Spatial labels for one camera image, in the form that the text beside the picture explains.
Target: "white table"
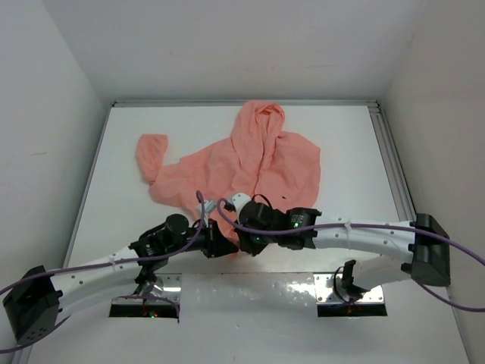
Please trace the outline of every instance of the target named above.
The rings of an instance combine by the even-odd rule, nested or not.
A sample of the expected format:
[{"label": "white table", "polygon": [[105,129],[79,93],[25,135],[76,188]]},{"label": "white table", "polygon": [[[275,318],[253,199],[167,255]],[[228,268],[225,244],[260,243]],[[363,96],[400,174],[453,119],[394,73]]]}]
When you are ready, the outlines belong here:
[{"label": "white table", "polygon": [[[283,129],[321,147],[315,207],[358,219],[410,219],[399,163],[375,105],[309,104],[283,103]],[[150,199],[135,160],[142,133],[168,133],[166,162],[177,162],[227,137],[239,108],[229,103],[112,108],[68,265],[106,256],[180,212]],[[183,273],[180,324],[169,318],[109,318],[106,302],[75,315],[36,344],[28,362],[468,362],[452,310],[411,281],[384,286],[387,317],[317,317],[312,273],[366,257],[372,255],[278,246],[256,258],[184,253],[163,268]],[[446,295],[444,289],[437,291]],[[17,356],[19,362],[27,362],[27,354]]]}]

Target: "crumpled fabric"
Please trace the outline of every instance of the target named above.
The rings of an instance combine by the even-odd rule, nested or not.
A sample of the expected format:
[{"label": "crumpled fabric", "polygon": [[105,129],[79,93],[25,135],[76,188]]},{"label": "crumpled fabric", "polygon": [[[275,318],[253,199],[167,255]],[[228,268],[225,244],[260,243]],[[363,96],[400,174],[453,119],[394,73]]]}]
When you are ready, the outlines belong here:
[{"label": "crumpled fabric", "polygon": [[[312,207],[320,186],[320,148],[297,133],[282,131],[284,121],[278,104],[249,101],[239,111],[229,138],[172,165],[164,165],[167,136],[143,134],[136,158],[153,200],[179,206],[194,218],[199,218],[197,190],[216,201],[234,193],[262,194],[283,212]],[[225,237],[237,241],[233,228],[217,211],[211,218]]]}]

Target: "garment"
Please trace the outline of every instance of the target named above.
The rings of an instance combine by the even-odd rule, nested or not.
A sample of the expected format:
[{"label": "garment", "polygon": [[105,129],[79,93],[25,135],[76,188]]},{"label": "garment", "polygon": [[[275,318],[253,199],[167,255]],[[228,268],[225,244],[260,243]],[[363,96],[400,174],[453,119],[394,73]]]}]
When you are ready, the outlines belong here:
[{"label": "garment", "polygon": [[[143,134],[136,157],[152,198],[182,207],[194,218],[198,218],[196,190],[216,201],[236,192],[260,193],[283,212],[312,207],[320,186],[320,148],[297,133],[282,131],[284,120],[276,103],[247,102],[229,138],[167,166],[163,166],[167,136]],[[217,212],[211,218],[224,236],[236,240],[232,227]]]}]

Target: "wall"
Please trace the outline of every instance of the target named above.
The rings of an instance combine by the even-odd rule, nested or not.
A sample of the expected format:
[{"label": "wall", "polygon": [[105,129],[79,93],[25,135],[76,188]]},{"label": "wall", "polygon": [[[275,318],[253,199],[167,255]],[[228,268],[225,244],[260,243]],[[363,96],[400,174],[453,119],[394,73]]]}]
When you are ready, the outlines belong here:
[{"label": "wall", "polygon": [[[0,1],[0,49],[4,287],[62,263],[106,110],[41,1]],[[13,344],[0,309],[0,346]]]},{"label": "wall", "polygon": [[100,97],[383,96],[427,0],[44,0]]},{"label": "wall", "polygon": [[[418,211],[485,256],[485,2],[430,3],[386,96]],[[485,306],[483,266],[452,254],[454,300]],[[485,315],[459,313],[472,362],[485,362]]]}]

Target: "white wall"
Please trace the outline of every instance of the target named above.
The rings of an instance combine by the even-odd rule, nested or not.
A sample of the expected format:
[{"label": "white wall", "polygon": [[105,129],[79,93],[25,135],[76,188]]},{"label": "white wall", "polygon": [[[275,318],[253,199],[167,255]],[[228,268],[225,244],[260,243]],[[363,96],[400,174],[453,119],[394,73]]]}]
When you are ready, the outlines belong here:
[{"label": "white wall", "polygon": [[[0,1],[0,49],[4,287],[62,263],[106,110],[40,0]],[[0,345],[13,344],[0,309]]]},{"label": "white wall", "polygon": [[[419,211],[485,256],[485,2],[434,0],[386,97]],[[483,266],[452,254],[455,301],[485,306]],[[485,315],[460,313],[472,362],[485,362]]]},{"label": "white wall", "polygon": [[427,0],[44,0],[100,97],[383,96]]}]

